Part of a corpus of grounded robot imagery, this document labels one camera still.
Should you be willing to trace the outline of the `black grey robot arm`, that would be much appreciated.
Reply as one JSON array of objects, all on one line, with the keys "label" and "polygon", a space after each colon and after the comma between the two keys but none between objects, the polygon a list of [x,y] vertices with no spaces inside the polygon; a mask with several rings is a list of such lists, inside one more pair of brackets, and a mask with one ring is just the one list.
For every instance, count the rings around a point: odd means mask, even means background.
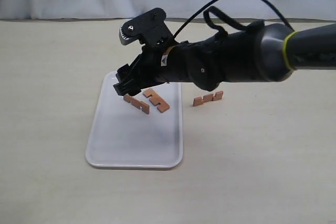
[{"label": "black grey robot arm", "polygon": [[223,82],[282,82],[297,70],[335,69],[335,24],[294,31],[254,22],[244,31],[144,49],[118,69],[118,95],[134,96],[164,83],[193,83],[213,91]]}]

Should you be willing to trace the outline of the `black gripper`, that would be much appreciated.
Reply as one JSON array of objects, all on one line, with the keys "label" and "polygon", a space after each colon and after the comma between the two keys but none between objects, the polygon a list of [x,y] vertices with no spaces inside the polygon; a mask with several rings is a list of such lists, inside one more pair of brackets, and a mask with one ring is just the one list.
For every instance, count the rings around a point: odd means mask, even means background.
[{"label": "black gripper", "polygon": [[191,83],[194,44],[183,42],[169,47],[143,46],[133,63],[117,70],[113,85],[120,96],[135,96],[145,88],[168,82]]}]

